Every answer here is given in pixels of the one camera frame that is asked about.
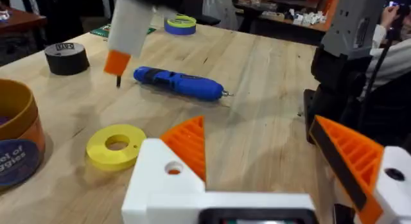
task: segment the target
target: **white bag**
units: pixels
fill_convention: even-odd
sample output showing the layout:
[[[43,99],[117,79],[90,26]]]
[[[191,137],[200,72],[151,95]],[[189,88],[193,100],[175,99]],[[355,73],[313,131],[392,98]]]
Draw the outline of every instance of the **white bag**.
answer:
[[[216,25],[219,28],[238,29],[236,10],[231,0],[204,0],[203,15],[220,19],[221,22]]]

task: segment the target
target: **black tape roll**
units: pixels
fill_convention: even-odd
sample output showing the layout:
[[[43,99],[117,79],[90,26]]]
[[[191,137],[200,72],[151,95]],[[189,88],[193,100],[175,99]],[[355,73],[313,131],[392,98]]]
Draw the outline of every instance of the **black tape roll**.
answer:
[[[90,66],[85,48],[81,44],[53,44],[48,46],[44,53],[46,54],[50,71],[57,75],[74,75],[85,71]]]

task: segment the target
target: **orange ribbed triangle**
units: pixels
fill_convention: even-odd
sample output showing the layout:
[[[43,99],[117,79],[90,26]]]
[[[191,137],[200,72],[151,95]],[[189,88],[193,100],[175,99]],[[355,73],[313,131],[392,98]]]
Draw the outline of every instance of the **orange ribbed triangle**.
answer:
[[[205,182],[203,120],[202,116],[191,118],[162,134],[160,139]]]
[[[333,146],[324,147],[336,148],[367,197],[367,201],[362,209],[358,209],[355,206],[361,222],[363,224],[374,224],[382,213],[382,209],[374,197],[374,189],[384,147],[350,128],[324,117],[315,116],[313,126],[311,127],[311,136],[317,146],[322,143],[320,143],[320,139],[313,135],[312,128],[315,126],[315,123],[321,126],[324,133],[333,143]]]
[[[383,146],[368,137],[332,120],[317,116],[317,122],[328,134],[345,163],[359,183],[371,191],[377,180]]]

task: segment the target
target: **wooden table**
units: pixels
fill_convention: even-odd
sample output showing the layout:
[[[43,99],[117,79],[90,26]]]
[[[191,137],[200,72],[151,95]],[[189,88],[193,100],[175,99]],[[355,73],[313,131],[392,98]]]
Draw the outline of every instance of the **wooden table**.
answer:
[[[36,15],[34,13],[20,11],[14,8],[9,8],[7,6],[5,7],[9,12],[11,12],[11,15],[6,22],[0,22],[0,35],[9,32],[33,30],[37,49],[43,49],[44,45],[42,38],[40,36],[39,31],[36,31],[35,29],[46,25],[46,17]]]
[[[322,223],[331,223],[332,197],[318,149],[306,142],[302,92],[317,82],[310,73],[315,48],[198,26],[176,37],[157,30],[132,59],[120,89],[105,74],[104,38],[73,39],[86,47],[91,67],[74,76],[50,73],[43,52],[0,68],[0,77],[34,92],[46,133],[38,172],[0,197],[2,223],[120,224],[120,207],[132,169],[104,173],[85,163],[94,132],[117,123],[158,137],[195,116],[205,117],[207,189],[310,193]],[[214,79],[235,96],[218,103],[140,86],[141,65]]]

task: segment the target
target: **blue cordless screwdriver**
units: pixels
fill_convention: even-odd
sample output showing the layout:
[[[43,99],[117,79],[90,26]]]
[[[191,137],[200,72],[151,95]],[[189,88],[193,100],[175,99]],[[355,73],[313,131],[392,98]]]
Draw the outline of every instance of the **blue cordless screwdriver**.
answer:
[[[222,96],[233,96],[214,80],[151,67],[137,68],[134,71],[134,79],[207,101],[215,101]]]

